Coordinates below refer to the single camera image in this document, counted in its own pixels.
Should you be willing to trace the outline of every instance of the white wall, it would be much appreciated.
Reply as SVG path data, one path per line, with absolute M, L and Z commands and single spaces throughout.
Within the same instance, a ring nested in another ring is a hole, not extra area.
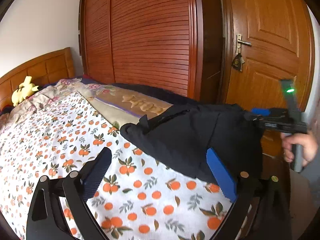
M 307 103 L 306 110 L 304 112 L 304 121 L 307 123 L 310 123 L 315 110 L 316 106 L 318 105 L 319 96 L 320 96 L 320 75 L 319 75 L 319 69 L 320 69 L 320 26 L 317 22 L 315 16 L 309 9 L 311 22 L 312 22 L 312 28 L 313 28 L 313 35 L 315 40 L 315 69 L 313 74 L 313 81 L 312 81 L 312 87 L 311 92 L 309 96 L 309 100 Z
M 71 47 L 76 75 L 82 74 L 78 10 L 79 0 L 15 0 L 0 22 L 0 77 L 65 47 Z

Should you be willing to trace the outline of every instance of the door frame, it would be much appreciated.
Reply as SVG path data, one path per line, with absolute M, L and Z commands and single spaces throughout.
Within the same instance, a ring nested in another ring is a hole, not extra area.
M 222 10 L 222 18 L 223 18 L 223 52 L 222 52 L 222 62 L 221 62 L 221 77 L 220 77 L 220 85 L 219 85 L 219 94 L 218 94 L 218 102 L 225 104 L 227 100 L 230 76 L 231 76 L 231 62 L 235 56 L 235 48 L 236 44 L 234 44 L 234 33 L 233 33 L 233 12 L 232 12 L 232 4 L 231 0 L 221 0 L 221 10 Z M 303 99 L 301 102 L 300 109 L 301 111 L 305 111 L 312 81 L 314 75 L 314 67 L 315 67 L 315 42 L 314 42 L 314 33 L 312 29 L 312 23 L 310 14 L 308 11 L 308 6 L 304 2 L 303 4 L 304 13 L 306 15 L 306 20 L 308 22 L 308 33 L 310 37 L 310 72 L 308 75 L 307 81 L 307 89 L 306 93 L 303 95 Z
M 231 62 L 233 59 L 233 13 L 231 0 L 221 0 L 222 11 L 222 60 L 221 60 L 221 76 L 219 84 L 219 93 L 217 103 L 225 104 L 227 100 L 230 76 Z

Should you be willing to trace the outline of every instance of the wooden door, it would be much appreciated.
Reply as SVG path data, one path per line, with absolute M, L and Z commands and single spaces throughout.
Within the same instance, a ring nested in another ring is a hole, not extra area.
M 280 79 L 293 79 L 299 106 L 305 109 L 313 77 L 313 32 L 303 0 L 231 0 L 233 55 L 236 35 L 242 45 L 242 72 L 231 69 L 226 102 L 246 110 L 286 107 Z M 266 131 L 264 153 L 281 151 L 279 133 Z

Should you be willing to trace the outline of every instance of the blue plastic part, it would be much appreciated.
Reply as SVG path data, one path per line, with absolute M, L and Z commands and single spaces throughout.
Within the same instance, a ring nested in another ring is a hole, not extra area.
M 224 196 L 231 202 L 236 201 L 236 182 L 212 148 L 207 150 L 207 164 Z
M 268 116 L 270 115 L 270 110 L 266 108 L 252 108 L 251 112 L 254 114 L 262 115 L 262 116 Z

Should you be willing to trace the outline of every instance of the orange print bedsheet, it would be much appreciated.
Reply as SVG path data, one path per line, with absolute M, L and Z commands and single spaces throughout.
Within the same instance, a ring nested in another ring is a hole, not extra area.
M 209 239 L 231 206 L 220 188 L 186 177 L 126 141 L 78 92 L 0 134 L 0 209 L 25 239 L 33 190 L 42 175 L 65 177 L 109 147 L 112 163 L 87 201 L 110 239 Z M 68 203 L 71 233 L 82 236 Z

